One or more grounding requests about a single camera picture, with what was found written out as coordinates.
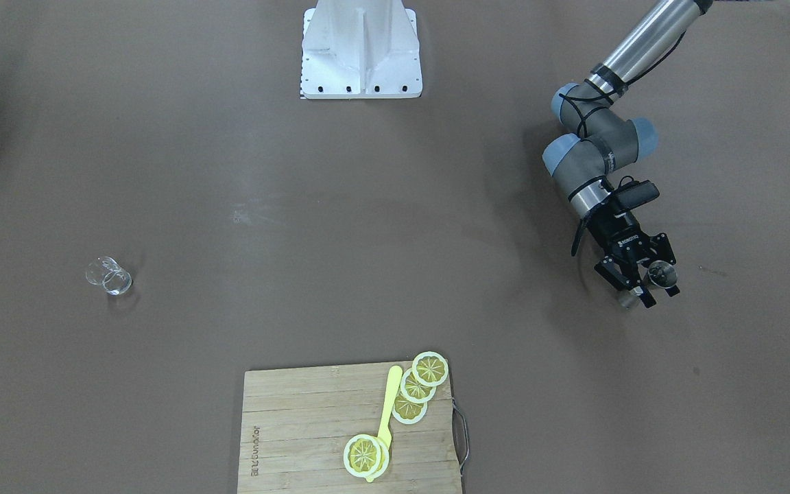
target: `metal ring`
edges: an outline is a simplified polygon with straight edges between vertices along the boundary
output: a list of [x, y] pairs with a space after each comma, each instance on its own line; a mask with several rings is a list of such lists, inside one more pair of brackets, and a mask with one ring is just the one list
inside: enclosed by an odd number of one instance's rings
[[460, 421], [462, 422], [462, 432], [465, 440], [465, 456], [459, 462], [459, 475], [463, 475], [465, 473], [465, 463], [468, 462], [469, 456], [471, 456], [471, 439], [470, 435], [468, 434], [468, 421], [465, 420], [464, 413], [459, 409], [459, 404], [455, 402], [455, 398], [453, 400], [453, 412], [457, 413], [459, 416]]

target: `robotic arm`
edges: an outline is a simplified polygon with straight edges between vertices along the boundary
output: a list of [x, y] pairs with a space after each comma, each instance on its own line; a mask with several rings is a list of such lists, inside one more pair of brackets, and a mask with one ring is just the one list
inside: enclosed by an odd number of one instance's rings
[[658, 144], [646, 119], [624, 121], [612, 104], [678, 46], [692, 22], [713, 0], [659, 0], [604, 62], [582, 84], [567, 84], [554, 95], [551, 110], [570, 134], [544, 151], [543, 160], [558, 187], [580, 216], [573, 256], [590, 231], [604, 257], [598, 272], [621, 292], [621, 304], [656, 304], [650, 289], [678, 293], [676, 259], [667, 234], [650, 237], [632, 210], [659, 195], [648, 180], [630, 178], [613, 187], [608, 175], [651, 154]]

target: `glass cup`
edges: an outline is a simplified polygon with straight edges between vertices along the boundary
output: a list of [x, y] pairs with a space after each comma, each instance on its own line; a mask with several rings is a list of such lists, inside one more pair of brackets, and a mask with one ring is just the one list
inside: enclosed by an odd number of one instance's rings
[[109, 295], [120, 295], [130, 289], [132, 277], [112, 257], [97, 257], [84, 272], [91, 285], [100, 285]]

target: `yellow utensil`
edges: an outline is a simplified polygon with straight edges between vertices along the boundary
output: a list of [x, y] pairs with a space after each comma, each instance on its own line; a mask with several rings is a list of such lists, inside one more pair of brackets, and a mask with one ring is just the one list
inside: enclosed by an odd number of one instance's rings
[[395, 397], [401, 387], [401, 376], [404, 371], [400, 366], [389, 368], [389, 377], [386, 378], [386, 394], [383, 397], [383, 416], [380, 418], [380, 428], [376, 432], [378, 438], [386, 449], [392, 447], [392, 432], [389, 431], [389, 419], [392, 417], [392, 407], [395, 406]]

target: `cutting board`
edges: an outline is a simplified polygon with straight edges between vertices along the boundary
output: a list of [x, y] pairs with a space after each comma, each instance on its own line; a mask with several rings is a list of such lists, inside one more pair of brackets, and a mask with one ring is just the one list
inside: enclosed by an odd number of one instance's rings
[[462, 494], [449, 378], [426, 416], [392, 419], [392, 460], [371, 484], [343, 468], [355, 434], [376, 435], [389, 362], [246, 372], [238, 494]]

